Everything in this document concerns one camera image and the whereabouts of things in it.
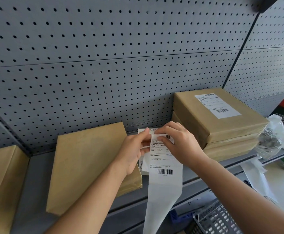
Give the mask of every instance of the gray metal shelf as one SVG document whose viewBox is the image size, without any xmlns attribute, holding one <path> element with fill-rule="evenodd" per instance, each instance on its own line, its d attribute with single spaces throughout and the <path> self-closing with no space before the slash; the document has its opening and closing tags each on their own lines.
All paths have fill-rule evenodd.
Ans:
<svg viewBox="0 0 284 234">
<path fill-rule="evenodd" d="M 222 161 L 221 164 L 232 174 L 242 173 L 241 163 L 256 156 L 250 153 Z M 263 163 L 284 157 L 284 150 Z M 46 210 L 46 201 L 52 173 L 54 152 L 31 157 L 23 192 L 15 214 L 11 234 L 43 233 L 57 217 Z M 183 192 L 174 207 L 188 202 L 189 199 L 207 190 L 207 185 L 189 168 L 183 168 Z M 125 233 L 143 225 L 148 195 L 148 177 L 143 176 L 143 188 L 118 197 L 113 202 L 101 233 Z"/>
</svg>

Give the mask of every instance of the wire basket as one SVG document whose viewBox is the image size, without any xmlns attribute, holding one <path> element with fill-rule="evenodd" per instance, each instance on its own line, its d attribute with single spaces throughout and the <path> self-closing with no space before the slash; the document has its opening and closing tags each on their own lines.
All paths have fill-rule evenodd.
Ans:
<svg viewBox="0 0 284 234">
<path fill-rule="evenodd" d="M 205 234 L 242 234 L 234 219 L 218 199 L 213 201 L 207 208 L 195 213 L 193 217 Z"/>
</svg>

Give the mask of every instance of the right hand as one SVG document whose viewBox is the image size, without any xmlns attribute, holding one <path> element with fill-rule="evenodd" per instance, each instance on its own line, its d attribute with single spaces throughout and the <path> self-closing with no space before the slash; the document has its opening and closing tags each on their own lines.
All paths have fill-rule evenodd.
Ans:
<svg viewBox="0 0 284 234">
<path fill-rule="evenodd" d="M 164 143 L 175 158 L 182 164 L 191 167 L 193 162 L 208 158 L 202 151 L 195 136 L 184 128 L 180 123 L 168 122 L 155 134 L 168 134 L 174 139 L 174 144 L 164 136 L 157 139 Z"/>
</svg>

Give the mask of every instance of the transparent plastic wrap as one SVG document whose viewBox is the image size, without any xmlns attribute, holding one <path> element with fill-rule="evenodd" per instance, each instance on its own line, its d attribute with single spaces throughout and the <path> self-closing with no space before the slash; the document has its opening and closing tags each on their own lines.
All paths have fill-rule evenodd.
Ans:
<svg viewBox="0 0 284 234">
<path fill-rule="evenodd" d="M 269 124 L 258 137 L 259 143 L 254 148 L 265 159 L 276 155 L 280 151 L 284 138 L 282 118 L 274 114 L 267 119 L 269 120 Z"/>
</svg>

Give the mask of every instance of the barcode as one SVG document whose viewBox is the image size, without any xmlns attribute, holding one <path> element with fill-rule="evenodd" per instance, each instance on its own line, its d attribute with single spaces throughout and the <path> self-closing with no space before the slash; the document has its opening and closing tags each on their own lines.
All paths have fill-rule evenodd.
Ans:
<svg viewBox="0 0 284 234">
<path fill-rule="evenodd" d="M 229 110 L 224 108 L 224 109 L 217 109 L 217 112 L 228 112 Z"/>
<path fill-rule="evenodd" d="M 172 169 L 157 169 L 157 174 L 172 175 Z"/>
</svg>

